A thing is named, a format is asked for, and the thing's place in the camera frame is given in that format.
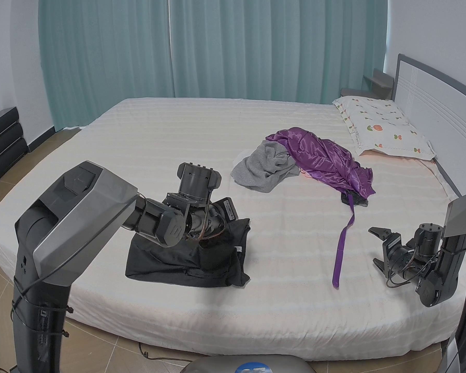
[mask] folded black clothing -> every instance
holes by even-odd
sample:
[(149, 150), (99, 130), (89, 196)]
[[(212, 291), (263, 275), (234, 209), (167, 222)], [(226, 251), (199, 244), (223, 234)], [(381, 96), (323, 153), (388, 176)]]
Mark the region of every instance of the folded black clothing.
[[(363, 198), (360, 194), (358, 194), (354, 190), (347, 190), (348, 193), (352, 195), (352, 198), (354, 199), (354, 206), (363, 206), (363, 207), (368, 207), (368, 200)], [(347, 206), (349, 206), (349, 196), (346, 193), (342, 193), (342, 203), (345, 203)]]
[(197, 244), (182, 239), (163, 248), (140, 235), (133, 236), (126, 276), (137, 281), (174, 283), (199, 288), (244, 286), (243, 272), (249, 218), (231, 221), (225, 231)]

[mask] fitted sheet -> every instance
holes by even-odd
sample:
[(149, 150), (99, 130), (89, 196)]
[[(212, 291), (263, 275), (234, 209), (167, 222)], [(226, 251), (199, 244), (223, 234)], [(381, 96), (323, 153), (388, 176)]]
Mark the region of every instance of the fitted sheet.
[(234, 163), (265, 136), (299, 126), (355, 148), (333, 105), (242, 99), (137, 98), (108, 110), (43, 159), (0, 202), (0, 266), (13, 277), (14, 222), (63, 172), (84, 160), (105, 166), (157, 200), (178, 189), (176, 170), (193, 162), (218, 170), (213, 201), (230, 196), (251, 219), (244, 288), (199, 289), (125, 277), (132, 233), (119, 229), (72, 285), (72, 317), (150, 345), (204, 354), (292, 354), (306, 360), (402, 355), (455, 330), (466, 293), (466, 258), (454, 296), (424, 307), (414, 285), (388, 289), (373, 265), (391, 228), (410, 239), (423, 222), (443, 225), (455, 198), (436, 166), (369, 152), (369, 207), (356, 207), (347, 233), (340, 289), (331, 285), (338, 236), (350, 209), (333, 188), (304, 176), (259, 193), (230, 177)]

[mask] floral pillow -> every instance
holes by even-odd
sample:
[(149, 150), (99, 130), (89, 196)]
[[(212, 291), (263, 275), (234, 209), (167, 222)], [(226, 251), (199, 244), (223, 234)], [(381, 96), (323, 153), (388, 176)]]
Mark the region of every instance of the floral pillow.
[(410, 124), (393, 101), (344, 96), (333, 104), (347, 124), (359, 155), (376, 150), (391, 156), (423, 160), (435, 157), (430, 142)]

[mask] blue circle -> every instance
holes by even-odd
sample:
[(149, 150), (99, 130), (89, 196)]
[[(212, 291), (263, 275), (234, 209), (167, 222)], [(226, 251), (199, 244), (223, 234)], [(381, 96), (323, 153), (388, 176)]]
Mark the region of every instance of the blue circle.
[(267, 364), (260, 362), (248, 362), (238, 367), (235, 373), (273, 373)]

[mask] headboard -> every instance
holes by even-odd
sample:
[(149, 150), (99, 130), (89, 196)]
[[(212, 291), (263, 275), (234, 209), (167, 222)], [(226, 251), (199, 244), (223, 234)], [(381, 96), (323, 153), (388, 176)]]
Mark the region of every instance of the headboard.
[(466, 86), (399, 54), (392, 99), (430, 140), (440, 172), (466, 194)]

